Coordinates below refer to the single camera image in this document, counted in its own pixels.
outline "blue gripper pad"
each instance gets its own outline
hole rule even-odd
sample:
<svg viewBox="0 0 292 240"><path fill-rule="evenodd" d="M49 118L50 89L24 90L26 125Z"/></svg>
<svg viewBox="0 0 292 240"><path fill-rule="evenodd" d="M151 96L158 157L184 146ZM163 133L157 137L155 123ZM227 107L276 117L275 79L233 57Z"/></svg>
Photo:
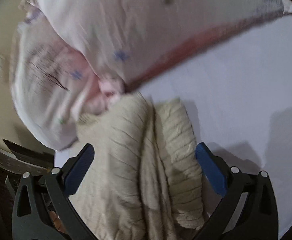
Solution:
<svg viewBox="0 0 292 240"><path fill-rule="evenodd" d="M195 150L196 160L201 166L204 174L207 176L214 191L224 197L227 193L227 178L214 162L214 155L205 145L200 143Z"/></svg>
<svg viewBox="0 0 292 240"><path fill-rule="evenodd" d="M66 197L74 195L77 192L94 157L95 150L91 144L86 144L79 155L74 157L76 161L64 180L64 194Z"/></svg>

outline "blue star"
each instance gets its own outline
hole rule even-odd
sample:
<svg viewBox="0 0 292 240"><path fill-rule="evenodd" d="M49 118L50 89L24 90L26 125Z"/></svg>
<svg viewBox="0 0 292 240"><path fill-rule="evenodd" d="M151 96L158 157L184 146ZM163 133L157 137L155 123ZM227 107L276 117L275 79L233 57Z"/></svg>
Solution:
<svg viewBox="0 0 292 240"><path fill-rule="evenodd" d="M126 61L129 56L122 50L114 52L115 60L121 60L122 62Z"/></svg>
<svg viewBox="0 0 292 240"><path fill-rule="evenodd" d="M82 74L78 70L75 70L73 73L70 73L70 74L73 76L73 79L79 79L79 80L82 79Z"/></svg>

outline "beige curved surface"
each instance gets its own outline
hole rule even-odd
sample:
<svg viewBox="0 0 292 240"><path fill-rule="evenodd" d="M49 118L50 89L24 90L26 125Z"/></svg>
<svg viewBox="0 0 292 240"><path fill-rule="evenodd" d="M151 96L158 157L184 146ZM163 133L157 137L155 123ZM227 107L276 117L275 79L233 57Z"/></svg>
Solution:
<svg viewBox="0 0 292 240"><path fill-rule="evenodd" d="M9 150L2 139L7 139L28 149L48 151L23 125L13 107L9 89L9 58L13 33L25 12L18 9L21 0L0 0L0 54L5 57L0 78L0 148Z"/></svg>

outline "silver screw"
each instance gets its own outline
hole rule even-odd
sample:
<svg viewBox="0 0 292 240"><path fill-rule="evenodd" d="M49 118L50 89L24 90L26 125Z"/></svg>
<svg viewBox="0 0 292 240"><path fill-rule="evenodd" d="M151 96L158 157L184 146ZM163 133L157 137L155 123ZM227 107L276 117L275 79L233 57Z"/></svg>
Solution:
<svg viewBox="0 0 292 240"><path fill-rule="evenodd" d="M23 178L24 178L24 179L27 179L29 176L30 176L30 173L29 173L28 171L26 171L26 172L23 174Z"/></svg>
<svg viewBox="0 0 292 240"><path fill-rule="evenodd" d="M232 166L232 167L230 168L230 171L231 171L232 173L239 173L239 169L238 169L238 167L236 167L236 166Z"/></svg>
<svg viewBox="0 0 292 240"><path fill-rule="evenodd" d="M51 173L54 175L58 174L59 172L60 172L60 168L58 168L58 167L55 167L51 170Z"/></svg>
<svg viewBox="0 0 292 240"><path fill-rule="evenodd" d="M266 171L261 171L261 176L263 176L264 178L267 178L268 173Z"/></svg>

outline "beige cloth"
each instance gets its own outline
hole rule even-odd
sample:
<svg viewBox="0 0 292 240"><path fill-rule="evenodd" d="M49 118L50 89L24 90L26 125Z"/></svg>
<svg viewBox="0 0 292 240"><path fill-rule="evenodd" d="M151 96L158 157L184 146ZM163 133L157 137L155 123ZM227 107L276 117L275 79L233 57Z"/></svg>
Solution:
<svg viewBox="0 0 292 240"><path fill-rule="evenodd" d="M95 159L70 200L96 237L190 239L202 227L202 172L179 99L153 106L127 95L102 116L82 116L77 130L73 150L91 143Z"/></svg>

